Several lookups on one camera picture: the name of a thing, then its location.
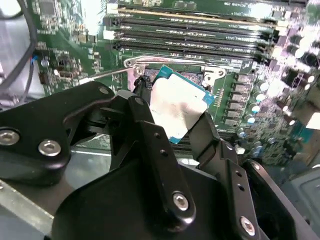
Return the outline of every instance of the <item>black cable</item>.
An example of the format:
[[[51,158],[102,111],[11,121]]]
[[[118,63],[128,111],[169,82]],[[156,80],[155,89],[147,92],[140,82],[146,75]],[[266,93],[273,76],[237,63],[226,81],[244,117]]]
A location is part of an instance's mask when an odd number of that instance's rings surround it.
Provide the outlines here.
[[[3,105],[3,104],[0,103],[0,109],[7,110],[7,109],[15,108],[15,107],[17,107],[17,106],[23,105],[23,104],[26,102],[26,99],[27,99],[28,94],[29,94],[29,91],[30,91],[30,86],[31,86],[31,83],[32,83],[32,78],[33,78],[33,75],[34,75],[34,74],[33,74],[33,73],[34,73],[34,69],[35,69],[34,64],[33,64],[33,63],[30,63],[28,79],[27,79],[27,81],[26,81],[23,94],[19,97],[18,103],[17,103],[17,104],[14,104],[14,105],[12,105],[12,106]]]
[[[2,81],[0,84],[0,95],[3,94],[11,85],[12,83],[17,79],[21,71],[23,70],[24,66],[28,62],[29,58],[32,56],[33,52],[36,49],[37,44],[37,29],[33,22],[32,16],[28,11],[27,6],[25,5],[24,0],[17,0],[17,2],[20,5],[21,12],[24,14],[26,24],[28,25],[29,30],[29,36],[30,36],[30,45],[23,54],[22,58],[19,60],[17,65],[14,67],[14,69],[10,72],[8,77]]]
[[[24,13],[22,11],[19,11],[18,13],[16,13],[15,15],[12,16],[0,16],[0,21],[4,20],[15,20],[18,19],[20,17],[22,17],[24,15]]]
[[[21,97],[19,98],[19,103],[17,104],[17,106],[24,104],[26,101],[26,98],[29,94],[29,90],[30,90],[30,86],[31,86],[31,82],[32,82],[32,77],[34,75],[34,68],[35,68],[34,64],[31,63],[30,68],[29,68],[29,76],[28,76],[28,79],[25,84],[24,92],[21,95]]]

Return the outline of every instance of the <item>integrated circuit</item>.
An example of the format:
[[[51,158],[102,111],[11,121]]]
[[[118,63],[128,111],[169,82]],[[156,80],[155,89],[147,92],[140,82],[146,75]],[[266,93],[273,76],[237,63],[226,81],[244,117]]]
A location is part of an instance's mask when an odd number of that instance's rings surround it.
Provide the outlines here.
[[[54,16],[56,14],[53,0],[40,0],[39,8],[43,15]]]

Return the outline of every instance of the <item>green circuit board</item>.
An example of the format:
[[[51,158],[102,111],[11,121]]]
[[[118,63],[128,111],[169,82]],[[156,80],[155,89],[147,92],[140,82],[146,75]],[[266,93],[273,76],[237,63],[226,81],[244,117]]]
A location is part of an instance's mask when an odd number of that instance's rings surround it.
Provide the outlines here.
[[[313,144],[318,131],[306,130],[299,116],[294,116],[309,88],[283,80],[292,69],[314,76],[310,86],[316,88],[319,66],[311,64],[308,56],[319,54],[317,1],[27,3],[38,29],[39,78],[47,95],[89,81],[94,74],[122,68],[128,71],[97,81],[115,92],[132,90],[136,78],[152,79],[165,64],[199,85],[209,85],[216,99],[208,111],[221,137],[245,150],[239,154],[263,156],[265,163],[279,164],[309,146],[312,151],[304,161],[318,152]],[[308,43],[299,46],[297,36],[308,38]],[[297,57],[302,47],[305,54]],[[268,85],[263,91],[262,83]],[[289,111],[281,111],[277,102],[285,103]],[[251,106],[258,106],[259,112],[250,112]],[[291,125],[288,119],[296,123]],[[80,146],[93,152],[110,150],[109,138],[101,135]],[[174,148],[190,154],[188,140]]]

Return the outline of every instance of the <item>electrolytic capacitor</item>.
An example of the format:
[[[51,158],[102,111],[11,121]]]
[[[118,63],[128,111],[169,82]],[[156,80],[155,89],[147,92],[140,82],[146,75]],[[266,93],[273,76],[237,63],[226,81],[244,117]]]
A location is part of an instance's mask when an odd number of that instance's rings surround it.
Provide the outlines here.
[[[258,83],[256,85],[259,87],[259,89],[262,92],[267,91],[269,88],[269,84],[265,81],[258,81]]]
[[[291,116],[284,115],[283,118],[289,124],[289,126],[292,126],[293,124],[296,123],[295,119]]]
[[[266,95],[264,95],[262,92],[256,90],[252,96],[254,97],[254,99],[257,101],[257,103],[260,103],[261,101],[266,99]]]
[[[303,58],[303,63],[312,68],[320,67],[320,61],[318,57],[313,53],[307,53],[306,56]]]
[[[301,48],[307,48],[310,46],[311,42],[310,42],[310,38],[309,37],[302,37],[300,35],[295,35],[293,36],[290,41],[293,44],[298,45]]]
[[[245,130],[241,127],[236,131],[239,138],[244,138],[246,136]]]
[[[306,52],[303,48],[292,45],[288,46],[286,51],[295,56],[297,59],[301,58]]]
[[[256,103],[251,103],[249,104],[249,110],[253,114],[257,114],[258,112],[260,112],[260,107]]]
[[[256,119],[253,115],[248,114],[244,117],[244,120],[248,123],[248,124],[254,124]]]
[[[276,101],[276,105],[282,109],[282,111],[287,111],[289,107],[282,101]]]

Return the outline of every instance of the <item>dimm slot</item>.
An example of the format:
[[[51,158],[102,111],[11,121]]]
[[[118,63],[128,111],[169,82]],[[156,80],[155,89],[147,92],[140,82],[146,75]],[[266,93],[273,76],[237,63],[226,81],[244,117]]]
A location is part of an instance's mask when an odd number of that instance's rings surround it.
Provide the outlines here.
[[[118,32],[118,36],[120,38],[149,38],[155,40],[164,40],[167,39],[169,41],[177,40],[177,41],[191,41],[197,43],[204,43],[204,44],[217,44],[222,46],[229,46],[229,47],[242,47],[247,49],[259,49],[261,47],[265,47],[267,44],[256,43],[256,42],[241,42],[241,41],[234,41],[234,40],[221,40],[221,39],[212,39],[212,38],[205,38],[205,37],[194,37],[194,36],[181,36],[181,35],[172,35],[172,34],[165,34],[165,33],[158,33],[158,32],[145,32],[145,31],[132,31],[132,30],[121,30]]]
[[[170,53],[177,53],[177,54],[186,54],[186,55],[203,55],[203,56],[210,56],[210,57],[230,57],[234,59],[249,59],[257,61],[258,63],[262,63],[264,61],[264,56],[260,54],[244,54],[244,53],[234,53],[234,52],[223,52],[223,51],[214,51],[214,50],[207,50],[207,49],[188,49],[186,47],[181,46],[167,46],[167,45],[154,45],[148,43],[140,43],[140,42],[116,42],[112,44],[107,44],[106,49],[114,49],[117,51],[121,51],[123,49],[132,49],[132,50],[148,50],[148,51],[165,51]]]
[[[167,14],[180,14],[180,15],[191,15],[191,16],[199,16],[199,12],[196,10],[190,9],[179,9],[179,8],[163,8],[163,7],[152,7],[152,6],[141,6],[141,5],[128,5],[128,4],[119,4],[119,9],[126,10],[136,10],[136,11],[145,11],[151,13],[167,13]],[[248,16],[231,16],[221,13],[211,13],[211,12],[201,12],[201,16],[208,16],[210,18],[214,17],[220,20],[234,20],[234,21],[242,21],[249,23],[260,23],[260,24],[271,24],[275,25],[277,21],[272,19],[262,19],[262,18],[254,18]]]
[[[106,26],[128,26],[130,25],[138,25],[138,26],[154,26],[154,27],[165,27],[165,28],[176,28],[182,30],[195,30],[195,31],[205,31],[205,32],[213,32],[220,34],[233,34],[233,35],[243,35],[243,36],[255,36],[260,39],[268,41],[272,36],[269,33],[264,33],[260,31],[252,31],[246,29],[235,29],[235,28],[227,28],[227,27],[216,27],[209,25],[200,25],[200,24],[190,24],[190,23],[179,23],[179,22],[164,22],[159,20],[148,20],[148,19],[137,19],[137,18],[104,18],[104,24]]]
[[[249,47],[234,47],[234,46],[227,46],[225,44],[209,44],[209,43],[199,43],[194,41],[177,41],[171,39],[158,39],[162,42],[155,42],[155,39],[152,38],[130,38],[130,37],[123,37],[120,38],[118,41],[124,42],[135,42],[141,44],[153,44],[153,45],[161,45],[161,46],[179,46],[188,49],[204,49],[208,51],[220,51],[220,52],[231,52],[231,53],[242,53],[242,54],[261,54],[260,50],[258,51],[256,48],[249,48]]]
[[[232,38],[240,39],[241,42],[248,42],[254,43],[259,41],[265,41],[265,45],[268,44],[272,37],[270,35],[263,36],[259,32],[256,34],[242,34],[242,33],[227,33],[223,31],[203,31],[203,30],[192,30],[192,29],[183,29],[183,28],[174,28],[174,27],[162,27],[162,26],[148,26],[148,27],[141,27],[141,24],[122,24],[119,28],[120,30],[131,30],[136,32],[147,32],[147,33],[154,33],[154,34],[167,34],[171,36],[186,36],[186,37],[199,37],[202,39],[220,39],[220,40],[228,40]]]

